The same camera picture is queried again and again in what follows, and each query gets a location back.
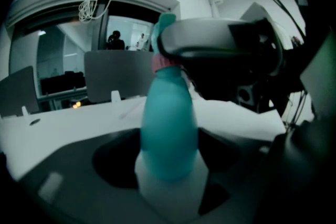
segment teal bottle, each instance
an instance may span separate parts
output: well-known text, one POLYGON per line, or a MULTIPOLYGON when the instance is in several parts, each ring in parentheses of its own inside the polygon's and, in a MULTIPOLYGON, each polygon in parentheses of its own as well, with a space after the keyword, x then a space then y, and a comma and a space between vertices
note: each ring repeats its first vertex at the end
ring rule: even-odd
POLYGON ((193 103, 181 66, 159 55, 157 38, 176 21, 173 14, 162 14, 152 35, 153 61, 159 62, 150 87, 141 127, 141 150, 152 175, 162 180, 177 180, 194 166, 198 130, 193 103))

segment person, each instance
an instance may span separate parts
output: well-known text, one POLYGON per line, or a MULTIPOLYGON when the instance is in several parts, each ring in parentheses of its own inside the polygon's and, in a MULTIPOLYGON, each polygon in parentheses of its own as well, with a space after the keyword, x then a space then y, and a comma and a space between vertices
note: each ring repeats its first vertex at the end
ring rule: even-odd
POLYGON ((145 40, 145 34, 144 33, 142 33, 141 34, 141 37, 140 37, 140 39, 139 39, 139 41, 137 42, 137 49, 138 50, 142 50, 143 49, 143 45, 145 44, 145 42, 146 42, 146 40, 145 40))
POLYGON ((125 43, 120 39, 119 31, 113 31, 113 34, 108 38, 106 47, 108 50, 125 50, 125 43))
POLYGON ((53 72, 51 73, 51 76, 50 77, 57 77, 59 76, 59 73, 57 71, 57 68, 54 68, 53 72))

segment light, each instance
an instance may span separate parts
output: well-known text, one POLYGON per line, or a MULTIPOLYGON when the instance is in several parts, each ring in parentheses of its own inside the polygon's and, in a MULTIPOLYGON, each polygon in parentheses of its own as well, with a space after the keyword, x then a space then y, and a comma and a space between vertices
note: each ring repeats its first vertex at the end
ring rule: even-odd
POLYGON ((74 56, 74 55, 77 55, 77 54, 65 54, 64 57, 74 56))

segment bottle neck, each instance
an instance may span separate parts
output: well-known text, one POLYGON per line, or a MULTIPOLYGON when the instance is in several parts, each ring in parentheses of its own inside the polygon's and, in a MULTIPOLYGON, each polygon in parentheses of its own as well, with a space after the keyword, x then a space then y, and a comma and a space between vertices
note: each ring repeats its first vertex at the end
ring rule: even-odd
POLYGON ((181 76, 181 67, 165 67, 156 72, 158 78, 171 78, 181 76))

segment desk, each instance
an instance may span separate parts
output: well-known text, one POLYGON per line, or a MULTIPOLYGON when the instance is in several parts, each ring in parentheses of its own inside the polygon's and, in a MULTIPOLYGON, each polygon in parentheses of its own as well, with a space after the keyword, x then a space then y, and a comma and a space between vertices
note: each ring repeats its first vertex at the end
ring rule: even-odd
MULTIPOLYGON (((7 168, 20 180, 34 166, 64 145, 110 132, 141 126, 146 97, 31 115, 40 119, 28 126, 23 117, 3 119, 0 148, 7 168)), ((272 141, 285 127, 276 110, 256 114, 231 102, 193 100, 197 123, 221 135, 228 133, 272 141)))

